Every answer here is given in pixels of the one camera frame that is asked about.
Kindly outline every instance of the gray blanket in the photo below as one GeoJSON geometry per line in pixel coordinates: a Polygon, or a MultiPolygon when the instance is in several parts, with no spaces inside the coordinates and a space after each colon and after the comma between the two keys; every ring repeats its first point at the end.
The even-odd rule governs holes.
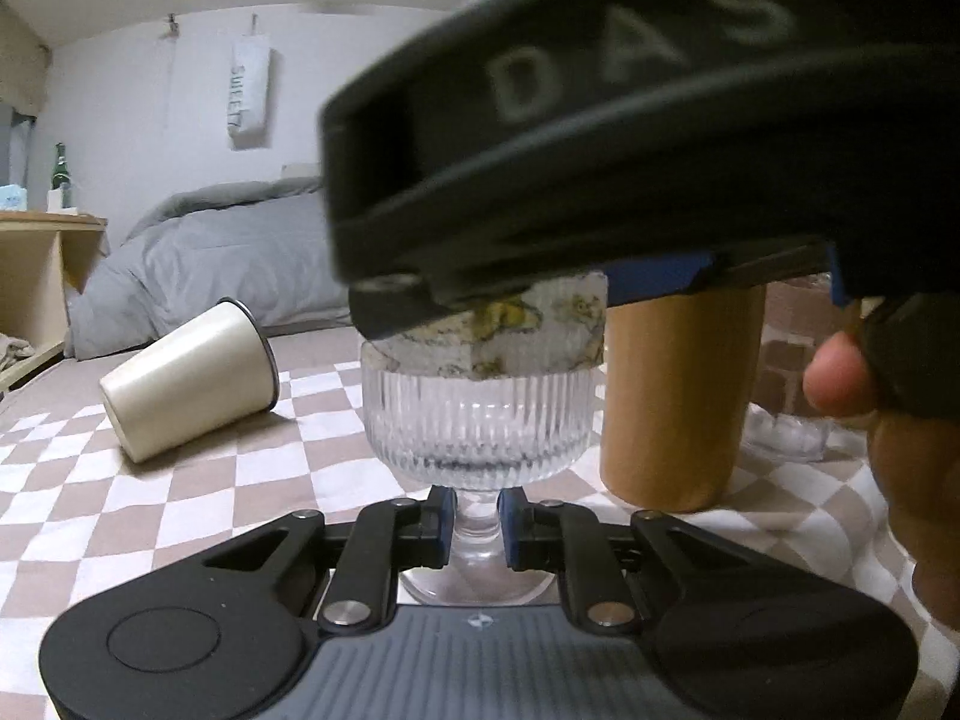
{"type": "Polygon", "coordinates": [[[85,360],[144,346],[227,297],[272,333],[348,324],[321,190],[317,178],[296,178],[164,201],[70,296],[66,353],[85,360]]]}

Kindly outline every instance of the wooden nightstand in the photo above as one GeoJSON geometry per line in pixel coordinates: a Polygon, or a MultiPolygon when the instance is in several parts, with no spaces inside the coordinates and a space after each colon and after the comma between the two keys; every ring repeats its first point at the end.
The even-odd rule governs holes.
{"type": "Polygon", "coordinates": [[[0,392],[64,350],[64,280],[83,291],[106,228],[91,215],[0,212],[0,333],[35,351],[0,371],[0,392]]]}

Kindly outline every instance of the human hand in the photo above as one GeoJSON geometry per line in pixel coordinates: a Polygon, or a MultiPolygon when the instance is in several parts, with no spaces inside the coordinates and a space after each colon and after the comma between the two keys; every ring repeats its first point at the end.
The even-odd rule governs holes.
{"type": "Polygon", "coordinates": [[[877,410],[870,464],[890,505],[894,535],[917,562],[914,591],[931,614],[960,629],[960,424],[883,408],[877,382],[847,333],[818,349],[803,392],[836,418],[877,410]]]}

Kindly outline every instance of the kraft paper cup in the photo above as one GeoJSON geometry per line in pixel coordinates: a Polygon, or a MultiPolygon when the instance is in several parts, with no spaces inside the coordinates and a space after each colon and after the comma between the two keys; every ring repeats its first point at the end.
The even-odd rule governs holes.
{"type": "Polygon", "coordinates": [[[763,287],[671,295],[607,314],[600,478],[642,509],[695,512],[723,494],[763,329],[763,287]]]}
{"type": "Polygon", "coordinates": [[[142,463],[274,408],[280,378],[250,311],[227,298],[109,372],[100,391],[120,445],[142,463]]]}

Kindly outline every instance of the white paper cup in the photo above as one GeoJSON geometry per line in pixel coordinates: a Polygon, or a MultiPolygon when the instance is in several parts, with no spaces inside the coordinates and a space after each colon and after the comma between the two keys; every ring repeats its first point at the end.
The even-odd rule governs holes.
{"type": "Polygon", "coordinates": [[[100,380],[107,416],[135,463],[270,410],[280,396],[270,344],[226,298],[100,380]]]}

